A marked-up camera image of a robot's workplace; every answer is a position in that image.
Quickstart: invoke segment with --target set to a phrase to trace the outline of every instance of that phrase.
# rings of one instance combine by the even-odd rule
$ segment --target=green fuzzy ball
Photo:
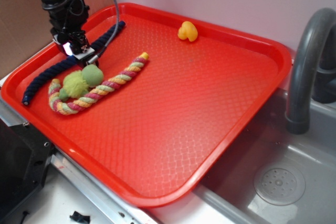
[[[87,93],[89,85],[82,77],[82,71],[78,70],[67,75],[63,80],[63,89],[71,98],[80,98]]]
[[[96,65],[91,64],[83,68],[82,77],[90,87],[95,87],[102,83],[104,74]]]

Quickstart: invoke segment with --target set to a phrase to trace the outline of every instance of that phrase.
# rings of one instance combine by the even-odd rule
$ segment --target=gray faucet
[[[336,12],[318,10],[303,32],[294,61],[287,97],[287,130],[309,129],[310,100],[336,101]]]

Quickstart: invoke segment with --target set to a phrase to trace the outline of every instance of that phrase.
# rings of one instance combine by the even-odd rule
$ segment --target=drain cover
[[[265,165],[258,170],[254,188],[264,201],[285,206],[301,198],[305,192],[305,181],[302,173],[295,167],[278,162]]]

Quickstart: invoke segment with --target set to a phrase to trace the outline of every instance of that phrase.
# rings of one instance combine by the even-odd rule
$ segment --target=rope toy
[[[63,115],[77,114],[86,108],[91,107],[98,102],[105,95],[119,89],[122,85],[132,80],[133,77],[144,67],[149,56],[146,52],[143,52],[140,56],[135,58],[133,62],[121,71],[118,75],[104,81],[101,85],[96,86],[89,93],[80,97],[73,102],[65,103],[59,98],[59,90],[61,84],[58,79],[53,79],[48,89],[49,106],[50,108]]]

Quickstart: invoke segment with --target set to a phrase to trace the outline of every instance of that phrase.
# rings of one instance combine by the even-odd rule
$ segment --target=sink
[[[336,223],[336,109],[312,101],[310,130],[293,135],[286,98],[277,90],[200,184],[245,223]]]

